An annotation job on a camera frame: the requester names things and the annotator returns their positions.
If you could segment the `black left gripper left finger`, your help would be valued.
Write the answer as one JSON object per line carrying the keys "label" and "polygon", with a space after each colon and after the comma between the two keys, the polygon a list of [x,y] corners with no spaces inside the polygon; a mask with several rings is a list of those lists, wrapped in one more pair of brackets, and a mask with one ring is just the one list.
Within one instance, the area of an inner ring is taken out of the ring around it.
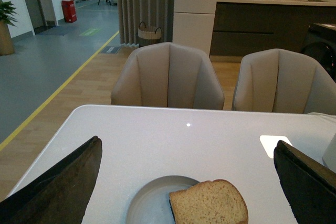
{"label": "black left gripper left finger", "polygon": [[96,185],[102,141],[86,141],[1,202],[1,223],[81,223]]}

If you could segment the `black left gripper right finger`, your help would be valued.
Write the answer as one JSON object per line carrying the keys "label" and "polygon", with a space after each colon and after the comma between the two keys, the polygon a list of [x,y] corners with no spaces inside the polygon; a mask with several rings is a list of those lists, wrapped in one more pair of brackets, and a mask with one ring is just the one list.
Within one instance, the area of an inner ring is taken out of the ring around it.
{"label": "black left gripper right finger", "polygon": [[282,140],[274,166],[297,223],[335,223],[335,172]]}

